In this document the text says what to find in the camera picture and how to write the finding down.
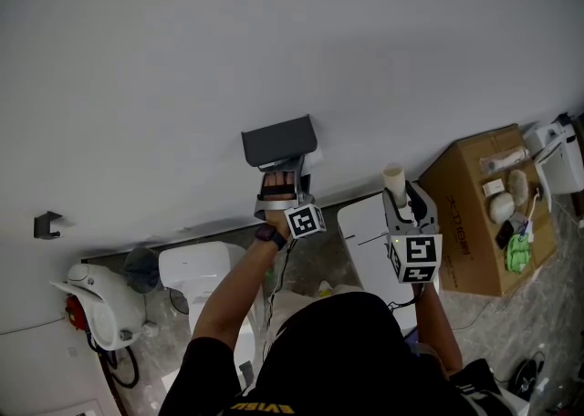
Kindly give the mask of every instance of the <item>black and white marker cube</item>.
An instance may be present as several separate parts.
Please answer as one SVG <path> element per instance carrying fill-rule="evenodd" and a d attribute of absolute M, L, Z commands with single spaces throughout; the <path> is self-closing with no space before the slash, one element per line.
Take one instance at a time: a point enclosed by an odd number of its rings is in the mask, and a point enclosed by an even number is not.
<path fill-rule="evenodd" d="M 400 283 L 431 283 L 440 270 L 442 235 L 391 236 L 388 257 Z"/>
<path fill-rule="evenodd" d="M 284 215 L 294 239 L 327 231 L 322 212 L 313 203 L 298 208 L 289 208 L 284 211 Z"/>

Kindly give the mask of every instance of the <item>wristwatch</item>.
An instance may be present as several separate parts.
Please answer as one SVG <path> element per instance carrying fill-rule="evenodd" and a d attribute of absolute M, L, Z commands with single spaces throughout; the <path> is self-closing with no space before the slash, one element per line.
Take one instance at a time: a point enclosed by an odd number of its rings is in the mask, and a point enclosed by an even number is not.
<path fill-rule="evenodd" d="M 276 227 L 267 223 L 259 225 L 257 231 L 255 231 L 255 239 L 266 242 L 274 241 L 277 245 L 278 251 L 280 251 L 287 243 L 287 239 L 277 231 Z"/>

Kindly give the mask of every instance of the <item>white toilet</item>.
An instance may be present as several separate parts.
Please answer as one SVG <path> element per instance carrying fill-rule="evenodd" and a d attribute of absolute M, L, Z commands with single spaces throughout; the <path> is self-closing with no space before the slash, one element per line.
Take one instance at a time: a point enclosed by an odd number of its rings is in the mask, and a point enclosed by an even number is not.
<path fill-rule="evenodd" d="M 144 297 L 127 285 L 126 278 L 105 266 L 75 264 L 67 282 L 50 282 L 76 296 L 83 306 L 91 336 L 107 351 L 131 345 L 146 321 Z"/>
<path fill-rule="evenodd" d="M 211 293 L 242 259 L 245 249 L 226 243 L 203 243 L 162 251 L 159 257 L 161 281 L 165 287 L 180 291 L 189 304 L 189 326 L 194 325 Z M 262 363 L 259 331 L 264 320 L 264 296 L 260 288 L 235 346 L 235 367 L 250 361 L 254 375 Z"/>

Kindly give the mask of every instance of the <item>hand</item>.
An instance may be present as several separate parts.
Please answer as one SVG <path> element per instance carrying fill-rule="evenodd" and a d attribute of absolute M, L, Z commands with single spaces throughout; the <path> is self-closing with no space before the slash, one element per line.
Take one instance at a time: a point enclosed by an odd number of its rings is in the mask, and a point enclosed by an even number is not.
<path fill-rule="evenodd" d="M 294 184 L 294 173 L 293 172 L 272 172 L 266 175 L 264 179 L 265 187 L 268 186 L 282 186 Z M 266 195 L 265 199 L 267 201 L 289 201 L 296 197 L 293 193 L 279 194 L 279 195 Z M 286 239 L 290 237 L 290 227 L 284 216 L 284 212 L 281 210 L 266 210 L 266 223 L 275 226 L 277 231 L 282 234 Z"/>

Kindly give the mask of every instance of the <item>white cylindrical object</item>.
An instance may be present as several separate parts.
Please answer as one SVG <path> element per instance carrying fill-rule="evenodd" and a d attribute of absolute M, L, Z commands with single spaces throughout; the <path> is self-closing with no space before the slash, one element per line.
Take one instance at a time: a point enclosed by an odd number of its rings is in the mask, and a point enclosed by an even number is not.
<path fill-rule="evenodd" d="M 405 174 L 403 168 L 398 163 L 390 163 L 381 174 L 383 175 L 383 183 L 388 191 L 393 194 L 393 199 L 398 208 L 405 207 L 408 199 L 405 193 Z"/>

